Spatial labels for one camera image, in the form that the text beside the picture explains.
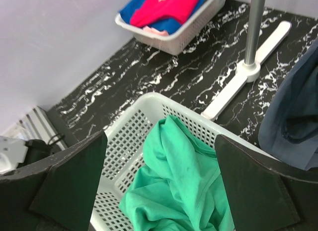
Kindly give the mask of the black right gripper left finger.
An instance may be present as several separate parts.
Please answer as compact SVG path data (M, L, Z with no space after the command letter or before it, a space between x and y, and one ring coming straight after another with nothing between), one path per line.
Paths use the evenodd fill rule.
M88 230L107 147L96 132L0 176L2 231Z

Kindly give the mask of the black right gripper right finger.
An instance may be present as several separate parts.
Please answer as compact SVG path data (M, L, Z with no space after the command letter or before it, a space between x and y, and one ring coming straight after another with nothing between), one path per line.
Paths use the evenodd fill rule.
M316 231L318 174L272 159L224 135L215 150L238 231Z

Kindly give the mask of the blue-grey tank top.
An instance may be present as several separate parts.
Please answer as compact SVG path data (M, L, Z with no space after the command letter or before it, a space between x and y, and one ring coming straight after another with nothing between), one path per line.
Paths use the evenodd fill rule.
M318 42L288 72L261 123L260 148L302 169L318 166Z

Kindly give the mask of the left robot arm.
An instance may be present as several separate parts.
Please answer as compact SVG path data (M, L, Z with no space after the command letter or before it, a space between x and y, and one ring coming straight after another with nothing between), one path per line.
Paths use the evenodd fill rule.
M58 133L47 142L41 139L24 140L0 137L0 173L32 164L67 148L65 135Z

